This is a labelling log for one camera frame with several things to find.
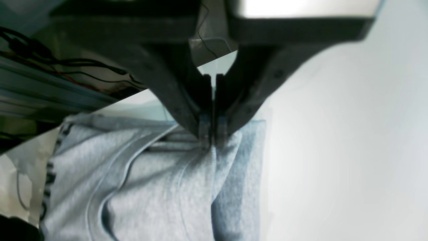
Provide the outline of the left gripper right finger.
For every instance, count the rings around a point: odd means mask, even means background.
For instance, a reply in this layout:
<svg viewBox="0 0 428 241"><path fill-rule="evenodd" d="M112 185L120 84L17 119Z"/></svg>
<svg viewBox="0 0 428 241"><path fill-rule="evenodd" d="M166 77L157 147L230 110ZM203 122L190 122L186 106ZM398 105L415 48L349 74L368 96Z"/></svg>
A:
<svg viewBox="0 0 428 241"><path fill-rule="evenodd" d="M214 142L248 123L306 61L342 43L364 40L382 0L226 0L237 55L216 76Z"/></svg>

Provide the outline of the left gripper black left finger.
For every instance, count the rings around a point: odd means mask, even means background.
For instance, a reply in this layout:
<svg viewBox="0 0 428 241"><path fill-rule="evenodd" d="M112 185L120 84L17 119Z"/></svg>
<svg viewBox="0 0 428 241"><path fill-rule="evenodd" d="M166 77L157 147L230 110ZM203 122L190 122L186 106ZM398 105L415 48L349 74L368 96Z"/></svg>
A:
<svg viewBox="0 0 428 241"><path fill-rule="evenodd" d="M50 19L71 42L142 82L179 125L208 147L211 78L199 72L189 45L200 6L199 0L66 0Z"/></svg>

